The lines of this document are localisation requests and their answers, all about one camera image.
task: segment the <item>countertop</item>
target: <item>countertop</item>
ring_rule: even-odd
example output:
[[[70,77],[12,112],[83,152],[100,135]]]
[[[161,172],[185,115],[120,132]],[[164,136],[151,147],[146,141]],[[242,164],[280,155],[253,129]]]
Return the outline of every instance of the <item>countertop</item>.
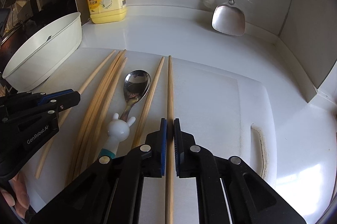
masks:
[[[121,22],[83,25],[80,47],[172,55],[260,81],[275,123],[276,191],[308,224],[315,223],[329,205],[335,184],[336,117],[303,99],[275,45],[248,34],[218,33],[207,20],[187,15],[130,13]]]

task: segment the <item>white cutting board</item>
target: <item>white cutting board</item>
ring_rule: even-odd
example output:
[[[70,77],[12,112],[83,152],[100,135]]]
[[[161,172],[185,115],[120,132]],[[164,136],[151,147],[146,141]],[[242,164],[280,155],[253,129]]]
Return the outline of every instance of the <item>white cutting board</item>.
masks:
[[[77,90],[92,71],[111,52],[110,49],[79,48],[34,92],[52,93],[72,88]],[[126,53],[128,61],[118,82],[106,118],[106,124],[115,112],[121,114],[125,107],[123,82],[125,76],[136,69],[147,71],[153,78],[161,56],[132,52]],[[93,79],[56,135],[39,180],[34,173],[41,150],[25,165],[28,192],[37,211],[55,197],[64,187],[72,147],[84,113],[112,59]],[[228,158],[237,155],[251,166],[261,164],[255,157],[261,146],[251,145],[251,125],[259,131],[263,143],[263,178],[272,186],[276,180],[276,139],[272,112],[265,88],[261,83],[217,68],[173,59],[174,114],[180,119],[182,131],[192,133],[195,142],[214,155]],[[144,129],[157,131],[160,119],[166,117],[167,58],[152,101]],[[145,100],[131,110],[130,116],[139,118]],[[120,143],[117,156],[125,155],[131,147],[136,123],[129,138]],[[106,139],[106,127],[101,143]],[[251,155],[256,162],[250,162]],[[139,223],[164,222],[164,178],[146,179],[144,182]],[[195,179],[175,180],[175,223],[198,223],[198,204]]]

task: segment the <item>silver rivet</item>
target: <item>silver rivet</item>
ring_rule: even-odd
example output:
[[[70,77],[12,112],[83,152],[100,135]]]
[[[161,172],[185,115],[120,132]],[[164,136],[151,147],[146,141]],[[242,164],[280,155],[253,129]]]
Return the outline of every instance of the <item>silver rivet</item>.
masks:
[[[100,164],[107,164],[107,163],[109,163],[110,158],[108,156],[102,156],[102,157],[99,158],[98,161],[99,161]]]
[[[233,163],[233,164],[240,164],[241,163],[241,159],[239,157],[231,157],[230,158],[230,162]]]
[[[150,145],[147,145],[147,144],[144,144],[140,147],[140,150],[142,152],[148,152],[149,150],[151,150],[151,146]]]
[[[193,146],[190,147],[190,150],[192,152],[198,153],[198,152],[200,152],[201,148],[198,145],[193,145]]]

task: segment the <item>spatula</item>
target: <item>spatula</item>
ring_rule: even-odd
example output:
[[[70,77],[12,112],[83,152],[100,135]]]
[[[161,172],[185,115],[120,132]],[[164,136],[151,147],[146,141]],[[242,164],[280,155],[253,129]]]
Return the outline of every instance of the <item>spatula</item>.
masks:
[[[217,6],[213,14],[212,26],[216,31],[233,36],[245,33],[245,14],[229,0]]]

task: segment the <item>rabbit ear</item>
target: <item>rabbit ear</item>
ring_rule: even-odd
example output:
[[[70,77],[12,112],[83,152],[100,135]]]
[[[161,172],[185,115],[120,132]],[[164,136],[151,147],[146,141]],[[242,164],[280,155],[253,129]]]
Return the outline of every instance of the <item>rabbit ear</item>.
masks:
[[[112,116],[112,120],[118,120],[118,113],[114,113],[114,115]]]
[[[127,124],[128,126],[130,127],[132,124],[134,124],[134,122],[136,121],[136,118],[134,116],[130,117],[128,120],[127,120]]]

